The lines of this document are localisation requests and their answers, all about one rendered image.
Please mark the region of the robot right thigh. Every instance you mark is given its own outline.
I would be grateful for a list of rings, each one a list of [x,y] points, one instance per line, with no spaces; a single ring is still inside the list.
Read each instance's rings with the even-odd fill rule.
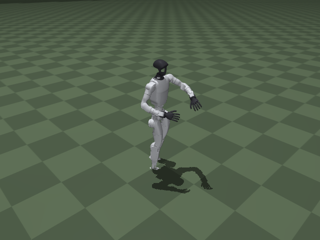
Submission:
[[[162,140],[163,140],[163,129],[162,129],[161,122],[160,122],[160,120],[158,120],[157,116],[153,116],[148,121],[148,126],[150,128],[154,128],[152,134],[153,134],[153,138],[154,138],[155,142],[153,142],[150,145],[150,148],[151,148],[151,146],[156,146],[157,149],[159,150],[159,148],[162,144]]]

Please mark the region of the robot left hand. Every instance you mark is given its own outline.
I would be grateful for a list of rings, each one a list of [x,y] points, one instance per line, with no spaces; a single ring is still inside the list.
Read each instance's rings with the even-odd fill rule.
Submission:
[[[190,98],[190,109],[192,109],[192,106],[193,106],[193,109],[194,109],[194,111],[196,111],[195,110],[195,107],[196,107],[196,109],[197,109],[197,111],[198,111],[198,108],[200,109],[200,107],[202,108],[202,106],[201,106],[201,104],[200,104],[200,102],[198,101],[198,99],[196,98],[196,96],[194,95],[194,96],[192,96],[192,97],[189,97]],[[199,107],[199,105],[200,105],[200,107]],[[197,106],[198,106],[198,108],[197,108]],[[195,106],[195,107],[194,107]]]

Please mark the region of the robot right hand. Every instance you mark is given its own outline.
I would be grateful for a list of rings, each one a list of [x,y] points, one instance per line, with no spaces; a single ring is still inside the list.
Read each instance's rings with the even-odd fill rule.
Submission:
[[[164,115],[163,116],[160,116],[161,118],[167,118],[169,120],[172,120],[172,121],[175,121],[175,122],[178,122],[177,120],[179,120],[178,118],[180,118],[180,116],[177,116],[177,115],[180,115],[178,113],[173,113],[173,112],[176,112],[176,110],[173,110],[173,111],[170,111],[170,112],[165,112],[165,111],[161,111],[161,112],[164,112]],[[176,118],[178,117],[178,118]],[[176,119],[176,120],[174,120]]]

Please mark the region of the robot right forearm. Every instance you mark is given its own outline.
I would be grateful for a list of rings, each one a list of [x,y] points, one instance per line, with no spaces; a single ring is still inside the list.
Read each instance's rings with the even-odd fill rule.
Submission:
[[[154,114],[156,117],[163,117],[164,116],[164,112],[161,112],[159,110],[156,110],[155,108],[153,108],[152,106],[148,106],[146,103],[143,103],[141,105],[141,107],[148,113]]]

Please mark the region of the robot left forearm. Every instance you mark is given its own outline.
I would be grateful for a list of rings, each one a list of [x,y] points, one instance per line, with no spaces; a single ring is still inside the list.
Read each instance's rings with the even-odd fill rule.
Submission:
[[[194,92],[191,90],[191,88],[186,83],[183,84],[185,85],[184,91],[190,96],[190,98],[194,96]]]

